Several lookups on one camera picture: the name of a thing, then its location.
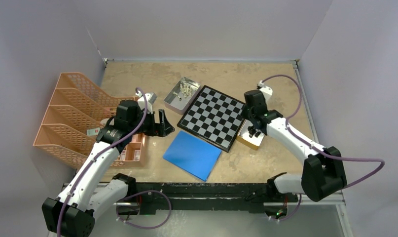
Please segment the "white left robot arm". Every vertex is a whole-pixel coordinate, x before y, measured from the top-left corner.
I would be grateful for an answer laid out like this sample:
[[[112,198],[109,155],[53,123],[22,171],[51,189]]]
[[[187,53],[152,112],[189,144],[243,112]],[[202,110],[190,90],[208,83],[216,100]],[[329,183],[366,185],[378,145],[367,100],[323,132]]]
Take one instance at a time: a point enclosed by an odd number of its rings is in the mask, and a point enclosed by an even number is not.
[[[168,122],[165,111],[158,111],[159,122],[149,102],[142,99],[122,100],[116,114],[107,120],[97,135],[89,157],[69,185],[56,198],[47,198],[41,209],[49,231],[61,237],[87,237],[96,220],[118,200],[130,202],[150,191],[137,189],[136,179],[116,174],[100,192],[97,185],[111,164],[117,160],[133,135],[165,137],[175,128]]]

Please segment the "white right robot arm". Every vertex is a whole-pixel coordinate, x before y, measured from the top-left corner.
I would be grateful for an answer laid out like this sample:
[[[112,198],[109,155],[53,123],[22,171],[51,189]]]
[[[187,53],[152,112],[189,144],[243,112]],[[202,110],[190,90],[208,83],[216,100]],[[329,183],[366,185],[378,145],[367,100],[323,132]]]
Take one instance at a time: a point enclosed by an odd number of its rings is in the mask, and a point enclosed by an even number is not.
[[[246,107],[242,117],[251,122],[248,131],[277,140],[303,164],[300,175],[284,172],[268,179],[266,193],[271,200],[278,201],[286,193],[295,193],[320,201],[347,185],[337,148],[326,148],[312,141],[291,126],[281,113],[269,110],[262,91],[247,91],[244,97]]]

